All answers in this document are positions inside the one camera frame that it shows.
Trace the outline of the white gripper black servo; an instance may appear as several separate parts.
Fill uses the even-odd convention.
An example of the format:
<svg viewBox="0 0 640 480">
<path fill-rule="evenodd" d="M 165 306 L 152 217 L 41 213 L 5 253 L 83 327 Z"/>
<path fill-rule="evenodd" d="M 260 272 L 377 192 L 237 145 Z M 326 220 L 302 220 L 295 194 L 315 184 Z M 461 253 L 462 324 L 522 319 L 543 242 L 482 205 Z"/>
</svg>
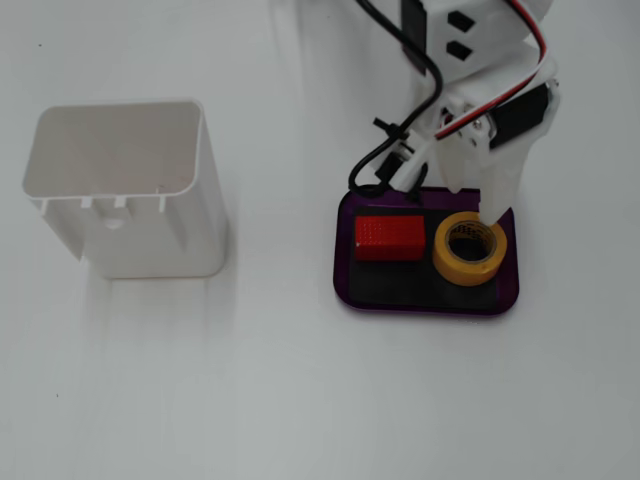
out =
<svg viewBox="0 0 640 480">
<path fill-rule="evenodd" d="M 496 63 L 445 86 L 422 121 L 426 159 L 444 186 L 463 187 L 467 163 L 480 168 L 479 218 L 495 224 L 515 201 L 534 142 L 547 134 L 559 106 L 557 62 L 522 43 Z"/>
</svg>

